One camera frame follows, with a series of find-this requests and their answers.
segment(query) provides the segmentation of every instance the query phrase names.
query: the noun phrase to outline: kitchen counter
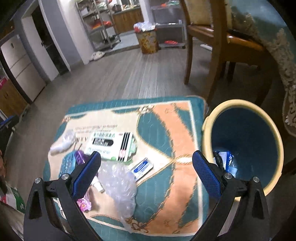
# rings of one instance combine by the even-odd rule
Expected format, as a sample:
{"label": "kitchen counter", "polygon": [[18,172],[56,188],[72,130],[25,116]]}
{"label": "kitchen counter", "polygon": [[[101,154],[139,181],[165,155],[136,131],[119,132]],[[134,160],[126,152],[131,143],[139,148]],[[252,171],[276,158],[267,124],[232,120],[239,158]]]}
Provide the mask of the kitchen counter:
{"label": "kitchen counter", "polygon": [[122,10],[121,12],[115,12],[115,13],[113,13],[113,16],[114,15],[118,15],[118,14],[122,14],[122,13],[125,13],[125,12],[129,12],[129,11],[132,11],[132,10],[136,10],[136,9],[141,9],[141,7],[140,6],[129,7],[129,8],[126,8],[126,9]]}
{"label": "kitchen counter", "polygon": [[140,6],[114,13],[113,18],[118,34],[131,31],[135,23],[144,21]]}

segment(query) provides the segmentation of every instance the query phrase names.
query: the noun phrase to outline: chair backrest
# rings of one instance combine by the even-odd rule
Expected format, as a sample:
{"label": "chair backrest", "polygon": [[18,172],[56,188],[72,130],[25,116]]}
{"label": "chair backrest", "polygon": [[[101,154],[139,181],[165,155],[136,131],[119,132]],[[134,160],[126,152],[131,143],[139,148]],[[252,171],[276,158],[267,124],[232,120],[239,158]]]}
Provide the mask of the chair backrest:
{"label": "chair backrest", "polygon": [[[180,0],[180,3],[182,5],[184,14],[185,14],[185,21],[186,25],[190,25],[193,21],[191,19],[192,15],[192,9],[188,11],[189,6],[193,6],[196,2],[205,0]],[[226,17],[226,9],[225,9],[225,1],[224,0],[207,0],[210,4],[209,11],[212,12],[212,19],[213,19],[213,25],[214,25],[214,41],[219,41],[219,43],[227,43],[227,17]]]}
{"label": "chair backrest", "polygon": [[221,40],[222,44],[227,44],[227,18],[224,0],[209,0],[214,24],[214,41]]}

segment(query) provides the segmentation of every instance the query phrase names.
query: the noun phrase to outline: plastic bag in wastebasket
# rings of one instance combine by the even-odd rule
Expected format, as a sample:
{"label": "plastic bag in wastebasket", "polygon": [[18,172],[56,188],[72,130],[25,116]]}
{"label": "plastic bag in wastebasket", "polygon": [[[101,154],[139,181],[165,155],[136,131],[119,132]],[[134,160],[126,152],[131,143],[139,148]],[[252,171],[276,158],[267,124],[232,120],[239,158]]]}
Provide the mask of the plastic bag in wastebasket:
{"label": "plastic bag in wastebasket", "polygon": [[147,32],[155,29],[155,24],[150,22],[139,22],[133,25],[136,33]]}

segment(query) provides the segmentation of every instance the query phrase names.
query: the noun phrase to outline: small white bottle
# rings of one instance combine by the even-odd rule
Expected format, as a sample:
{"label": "small white bottle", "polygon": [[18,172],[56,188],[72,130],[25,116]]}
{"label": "small white bottle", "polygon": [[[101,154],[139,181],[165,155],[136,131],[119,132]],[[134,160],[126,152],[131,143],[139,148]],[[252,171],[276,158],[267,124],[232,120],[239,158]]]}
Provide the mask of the small white bottle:
{"label": "small white bottle", "polygon": [[105,191],[101,183],[99,182],[99,179],[97,176],[94,176],[94,179],[92,180],[91,185],[93,185],[100,193],[103,193]]}

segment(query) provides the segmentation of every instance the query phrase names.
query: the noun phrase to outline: bubble wrap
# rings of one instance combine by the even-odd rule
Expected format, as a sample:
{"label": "bubble wrap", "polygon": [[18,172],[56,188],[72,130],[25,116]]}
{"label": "bubble wrap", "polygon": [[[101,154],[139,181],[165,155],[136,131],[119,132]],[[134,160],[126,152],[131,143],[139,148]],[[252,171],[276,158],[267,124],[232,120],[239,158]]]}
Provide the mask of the bubble wrap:
{"label": "bubble wrap", "polygon": [[106,193],[113,198],[123,226],[132,233],[125,219],[133,215],[136,207],[135,176],[121,163],[102,161],[98,177]]}

